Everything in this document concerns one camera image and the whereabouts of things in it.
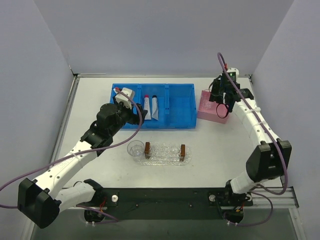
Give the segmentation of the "clear holder with brown ends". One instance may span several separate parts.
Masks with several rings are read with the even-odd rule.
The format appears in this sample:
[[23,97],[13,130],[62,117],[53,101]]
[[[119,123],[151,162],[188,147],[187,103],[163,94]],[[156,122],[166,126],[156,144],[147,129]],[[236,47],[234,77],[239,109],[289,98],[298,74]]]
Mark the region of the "clear holder with brown ends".
[[186,145],[180,144],[177,147],[165,144],[155,145],[147,141],[144,147],[144,157],[149,160],[154,156],[165,159],[171,157],[183,162],[186,157]]

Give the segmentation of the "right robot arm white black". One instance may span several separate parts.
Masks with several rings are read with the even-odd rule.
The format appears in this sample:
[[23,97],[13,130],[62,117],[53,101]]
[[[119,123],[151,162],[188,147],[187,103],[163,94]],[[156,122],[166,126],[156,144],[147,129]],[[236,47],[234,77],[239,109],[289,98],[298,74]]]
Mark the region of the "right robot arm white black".
[[245,164],[245,170],[226,183],[231,198],[244,195],[263,183],[282,177],[282,190],[268,192],[282,195],[288,187],[287,168],[292,145],[281,140],[262,116],[261,109],[247,88],[240,88],[235,72],[222,73],[209,85],[211,102],[225,106],[227,113],[234,114],[245,127],[254,150]]

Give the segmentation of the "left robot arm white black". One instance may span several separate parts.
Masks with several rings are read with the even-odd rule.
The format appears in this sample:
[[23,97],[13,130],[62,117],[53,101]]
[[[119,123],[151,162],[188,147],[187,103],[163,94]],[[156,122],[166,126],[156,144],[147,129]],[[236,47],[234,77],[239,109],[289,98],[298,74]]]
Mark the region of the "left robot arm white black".
[[70,158],[57,162],[33,180],[25,178],[18,186],[17,208],[39,228],[48,227],[62,211],[77,204],[101,203],[102,186],[88,179],[69,189],[64,185],[86,164],[99,157],[113,143],[114,135],[125,125],[144,122],[148,111],[140,104],[137,112],[123,103],[100,107],[96,120],[69,152]]

